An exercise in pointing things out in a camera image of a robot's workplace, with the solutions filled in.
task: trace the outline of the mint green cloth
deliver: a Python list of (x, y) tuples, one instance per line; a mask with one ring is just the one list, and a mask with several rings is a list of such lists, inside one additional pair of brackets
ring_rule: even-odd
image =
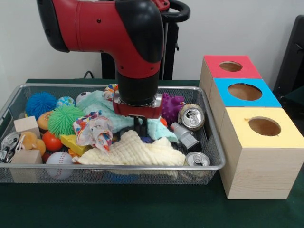
[[(103, 94), (102, 91), (96, 90), (80, 100), (76, 106), (85, 114), (101, 110), (102, 115), (112, 121), (113, 133), (117, 133), (125, 127), (133, 126), (133, 118), (115, 114), (113, 103), (105, 100)], [(154, 140), (166, 137), (171, 142), (178, 141), (176, 135), (173, 132), (170, 132), (159, 119), (148, 119), (148, 135)]]

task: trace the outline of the red ball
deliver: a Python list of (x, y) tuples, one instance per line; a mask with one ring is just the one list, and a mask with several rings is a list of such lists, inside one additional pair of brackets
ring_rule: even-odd
[(45, 132), (45, 134), (42, 136), (42, 140), (44, 141), (48, 151), (57, 152), (63, 147), (60, 139), (51, 132)]
[(45, 152), (44, 155), (42, 156), (42, 161), (43, 163), (47, 163), (48, 158), (52, 155), (53, 153), (51, 152)]

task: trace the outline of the green spiky ball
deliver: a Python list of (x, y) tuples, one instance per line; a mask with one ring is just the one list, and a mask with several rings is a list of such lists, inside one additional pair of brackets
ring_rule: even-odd
[(62, 134), (75, 134), (73, 130), (73, 122), (81, 116), (84, 116), (83, 112), (74, 106), (56, 108), (49, 117), (48, 130), (57, 138)]

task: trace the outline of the black cable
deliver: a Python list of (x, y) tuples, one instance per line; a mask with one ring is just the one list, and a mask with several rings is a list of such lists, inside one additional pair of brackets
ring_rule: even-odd
[(86, 76), (90, 74), (92, 78), (94, 78), (94, 75), (92, 73), (92, 71), (88, 70), (86, 73), (85, 73), (85, 76), (84, 76), (84, 79), (86, 79)]

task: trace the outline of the mesh basket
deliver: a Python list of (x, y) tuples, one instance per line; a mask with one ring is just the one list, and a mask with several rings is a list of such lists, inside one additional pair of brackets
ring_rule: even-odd
[[(83, 91), (104, 90), (105, 85), (24, 84), (15, 89), (0, 111), (0, 141), (15, 131), (14, 120), (24, 118), (27, 100), (37, 92), (49, 92), (73, 99)], [(0, 164), (0, 183), (120, 183), (120, 184), (208, 184), (225, 164), (225, 157), (205, 93), (197, 87), (159, 87), (159, 93), (182, 95), (186, 103), (199, 105), (205, 114), (204, 128), (195, 132), (210, 166), (122, 166), (122, 165), (46, 165)], [(187, 151), (174, 145), (183, 154)], [(56, 172), (69, 176), (63, 180)]]

